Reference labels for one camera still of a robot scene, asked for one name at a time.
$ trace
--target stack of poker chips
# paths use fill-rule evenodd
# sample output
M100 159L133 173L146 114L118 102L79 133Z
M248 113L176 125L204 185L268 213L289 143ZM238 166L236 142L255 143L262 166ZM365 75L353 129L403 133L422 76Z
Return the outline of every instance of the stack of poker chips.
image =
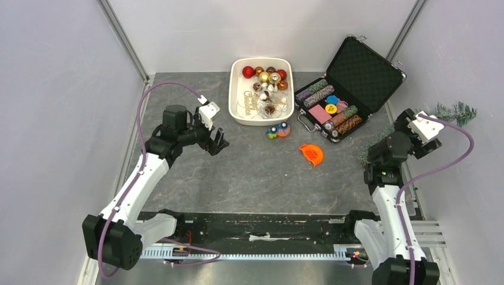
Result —
M296 98L299 101L303 101L304 99L310 97L312 94L317 93L318 91L320 91L322 88L324 88L326 86L327 86L327 80L322 79L322 80L318 81L317 83L310 85L308 88L303 90L301 93L297 94Z
M334 92L334 87L332 85L327 85L322 90L311 95L310 97L304 99L303 104L306 108L312 107L318 101L324 99L325 97L331 95Z
M336 116L334 116L329 121L327 121L324 124L324 128L326 130L328 130L328 131L332 131L335 127L341 125L348 118L350 118L351 116L354 116L355 114L357 114L357 107L355 107L354 105L352 105L352 106L346 108L345 110L343 110L343 112L341 112L341 113L337 114Z
M341 125L337 126L336 130L340 135L342 135L351 130L353 127L360 124L361 122L362 122L361 117L359 117L358 115L354 115L345 122L343 122Z

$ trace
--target open case lid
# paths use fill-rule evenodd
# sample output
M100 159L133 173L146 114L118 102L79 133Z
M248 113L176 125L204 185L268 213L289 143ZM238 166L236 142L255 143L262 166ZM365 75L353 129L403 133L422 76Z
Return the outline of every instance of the open case lid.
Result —
M371 113L378 112L406 79L404 72L354 36L347 36L341 44L326 76L339 83Z

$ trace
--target blue poker chip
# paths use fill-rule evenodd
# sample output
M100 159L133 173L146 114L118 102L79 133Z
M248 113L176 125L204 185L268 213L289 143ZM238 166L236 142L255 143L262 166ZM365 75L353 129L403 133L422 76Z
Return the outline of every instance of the blue poker chip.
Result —
M339 99L338 99L336 96L331 95L331 96L329 96L329 97L327 98L327 102L328 102L329 104L336 105L336 104L338 104Z

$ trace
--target white rectangular dish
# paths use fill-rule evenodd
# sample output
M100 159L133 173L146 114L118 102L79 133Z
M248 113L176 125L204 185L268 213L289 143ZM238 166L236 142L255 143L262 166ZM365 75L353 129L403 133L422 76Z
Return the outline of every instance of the white rectangular dish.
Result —
M259 82L256 76L245 78L242 75L242 70L246 66L274 67L275 69L283 69L287 72L287 89L278 91L279 97L285 98L285 106L278 108L271 114L271 118L262 118L257 111L250 111L250 114L245 113L245 96L246 91L252 91L252 85ZM240 124L249 126L271 126L277 125L286 121L294 112L294 86L292 82L292 69L289 62L281 58L244 58L235 61L231 68L231 79L229 82L229 113Z

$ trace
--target red wire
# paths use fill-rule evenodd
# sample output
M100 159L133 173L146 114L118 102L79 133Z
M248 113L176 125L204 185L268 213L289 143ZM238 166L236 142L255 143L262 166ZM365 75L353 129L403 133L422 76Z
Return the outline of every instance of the red wire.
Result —
M188 230L189 233L185 233L186 236L189 237L189 245L193 244L193 234L191 233L190 230Z

